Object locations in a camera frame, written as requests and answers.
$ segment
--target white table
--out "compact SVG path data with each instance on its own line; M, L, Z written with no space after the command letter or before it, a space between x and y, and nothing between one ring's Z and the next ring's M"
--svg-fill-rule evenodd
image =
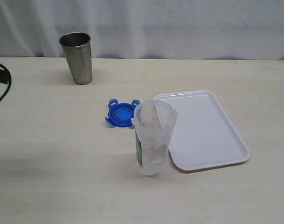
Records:
M73 83L64 58L0 58L0 224L284 224L284 61L94 59ZM5 85L0 84L1 91ZM207 89L249 162L184 174L170 158L143 176L134 130L110 128L110 98Z

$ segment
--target blue lid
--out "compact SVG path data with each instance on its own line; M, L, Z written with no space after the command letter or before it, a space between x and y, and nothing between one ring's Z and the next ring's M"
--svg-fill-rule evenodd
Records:
M109 114L105 120L117 127L132 126L131 118L133 118L133 111L140 101L134 99L132 104L118 103L116 99L109 100Z

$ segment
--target metal tumbler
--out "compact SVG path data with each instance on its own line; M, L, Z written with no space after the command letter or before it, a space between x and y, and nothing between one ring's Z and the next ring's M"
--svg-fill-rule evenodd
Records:
M80 32L66 34L59 40L76 84L92 81L90 40L88 34Z

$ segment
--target plastic tray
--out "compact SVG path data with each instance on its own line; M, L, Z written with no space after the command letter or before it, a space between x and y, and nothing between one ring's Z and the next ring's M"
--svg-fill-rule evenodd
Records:
M212 92L167 93L154 99L168 102L179 114L170 143L178 168L192 171L249 159L249 149Z

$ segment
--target clear plastic container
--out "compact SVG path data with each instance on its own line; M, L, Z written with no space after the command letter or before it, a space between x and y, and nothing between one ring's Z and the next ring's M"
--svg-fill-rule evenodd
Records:
M143 174L154 175L162 171L177 116L177 112L161 100L145 101L134 110L136 154Z

